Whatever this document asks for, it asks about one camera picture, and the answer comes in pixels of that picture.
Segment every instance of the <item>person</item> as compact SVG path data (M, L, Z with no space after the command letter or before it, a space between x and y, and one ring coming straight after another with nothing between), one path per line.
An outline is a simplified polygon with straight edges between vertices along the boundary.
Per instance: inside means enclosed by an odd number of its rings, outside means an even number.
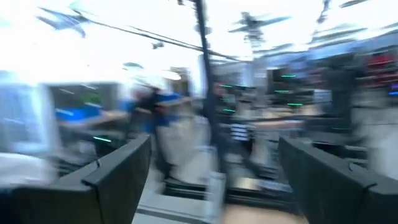
M215 109L216 109L216 117L217 120L220 124L226 124L227 126L232 125L232 120L231 120L231 114L229 114L228 110L225 111L225 108L228 108L231 105L231 102L223 100L226 90L223 88L222 84L220 82L216 82L213 85L214 88L214 93L215 93ZM204 117L208 118L208 111L209 111L209 99L206 99L204 104L203 104L203 114ZM216 154L218 157L218 165L219 165L219 170L220 172L227 172L227 167L226 167L226 154L231 150L233 153L241 155L243 159L243 164L246 168L248 168L253 174L259 178L262 179L264 178L263 172L261 172L261 169L259 166L257 166L255 163L253 163L250 160L250 154L244 150L244 147L246 145L242 145L241 143L237 143L234 141L232 136L230 135L230 130L227 130L225 128L220 128L220 133L215 135L215 133L210 133L211 140L210 144L215 145L216 141L220 141L222 147L218 147L216 149Z
M339 129L351 129L351 98L355 86L356 71L344 65L331 63L322 73L326 89L331 91L331 110L329 113L340 119L335 124Z
M174 165L168 162L165 149L162 144L162 136L157 129L158 126L167 125L167 119L165 114L167 112L166 107L158 105L160 100L160 88L150 87L149 93L144 91L136 91L136 100L137 103L134 105L134 108L130 115L130 122L132 124L132 120L134 119L135 111L141 111L150 114L149 128L147 131L153 134L154 144L155 144L155 166L156 168L163 173L164 179L171 178L171 171Z

